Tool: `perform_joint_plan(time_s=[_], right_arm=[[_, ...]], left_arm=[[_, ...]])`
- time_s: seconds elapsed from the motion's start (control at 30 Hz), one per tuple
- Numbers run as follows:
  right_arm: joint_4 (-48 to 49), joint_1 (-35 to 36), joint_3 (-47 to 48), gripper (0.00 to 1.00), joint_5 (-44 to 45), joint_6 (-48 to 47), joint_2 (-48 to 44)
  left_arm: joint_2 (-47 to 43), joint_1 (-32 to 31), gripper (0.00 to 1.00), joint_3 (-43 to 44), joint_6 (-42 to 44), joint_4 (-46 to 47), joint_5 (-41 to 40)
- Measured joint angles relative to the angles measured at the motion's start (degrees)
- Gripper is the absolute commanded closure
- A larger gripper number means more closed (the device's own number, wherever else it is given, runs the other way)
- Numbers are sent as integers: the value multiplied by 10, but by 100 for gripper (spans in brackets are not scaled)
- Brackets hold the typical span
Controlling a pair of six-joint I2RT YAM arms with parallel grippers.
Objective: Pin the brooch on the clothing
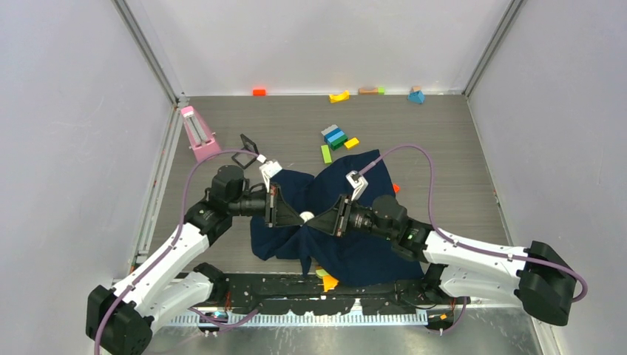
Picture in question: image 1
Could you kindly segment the white round brooch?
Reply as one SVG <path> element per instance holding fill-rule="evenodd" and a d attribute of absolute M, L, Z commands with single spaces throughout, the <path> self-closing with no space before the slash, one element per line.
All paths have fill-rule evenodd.
<path fill-rule="evenodd" d="M 306 223 L 306 222 L 308 222 L 309 220 L 311 220 L 311 219 L 313 219 L 315 217 L 315 215 L 312 212 L 309 212 L 309 211 L 301 212 L 299 214 L 299 216 L 300 216 L 300 218 L 301 218 L 303 223 Z"/>

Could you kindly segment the black frame stand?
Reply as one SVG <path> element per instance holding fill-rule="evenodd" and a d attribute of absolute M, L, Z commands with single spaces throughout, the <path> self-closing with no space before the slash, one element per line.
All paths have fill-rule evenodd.
<path fill-rule="evenodd" d="M 243 147 L 242 151 L 252 152 L 253 155 L 243 154 L 241 152 L 236 152 L 231 156 L 231 159 L 241 168 L 246 170 L 250 167 L 257 159 L 259 154 L 258 147 L 255 142 L 252 141 L 248 136 L 244 134 L 240 134 L 240 139 L 242 141 Z"/>

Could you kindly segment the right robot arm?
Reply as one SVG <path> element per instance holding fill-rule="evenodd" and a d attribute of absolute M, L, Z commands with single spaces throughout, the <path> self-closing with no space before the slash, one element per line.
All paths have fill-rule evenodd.
<path fill-rule="evenodd" d="M 541 322 L 565 326 L 575 301 L 573 269 L 548 244 L 500 246 L 451 234 L 408 216 L 390 196 L 366 207 L 342 196 L 329 210 L 301 213 L 306 226 L 334 237 L 360 231 L 390 242 L 402 257 L 427 263 L 422 294 L 431 303 L 478 297 L 519 305 Z"/>

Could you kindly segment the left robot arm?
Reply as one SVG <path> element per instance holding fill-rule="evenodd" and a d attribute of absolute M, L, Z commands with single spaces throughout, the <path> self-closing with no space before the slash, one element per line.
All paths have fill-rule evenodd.
<path fill-rule="evenodd" d="M 251 191 L 240 167 L 220 167 L 204 197 L 184 209 L 172 235 L 145 263 L 111 288 L 94 288 L 87 301 L 86 333 L 95 354 L 142 354 L 153 334 L 187 308 L 200 302 L 220 305 L 227 288 L 220 271 L 210 265 L 171 282 L 231 228 L 234 217 L 261 217 L 271 228 L 303 224 L 279 185 L 271 182 L 281 169 L 275 160 L 263 163 L 262 189 Z"/>

